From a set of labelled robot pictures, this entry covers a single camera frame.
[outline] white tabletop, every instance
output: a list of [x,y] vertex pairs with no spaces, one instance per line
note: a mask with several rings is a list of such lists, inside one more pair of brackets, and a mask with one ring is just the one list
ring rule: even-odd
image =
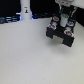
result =
[[49,22],[0,24],[0,84],[84,84],[84,27],[70,48],[46,37]]

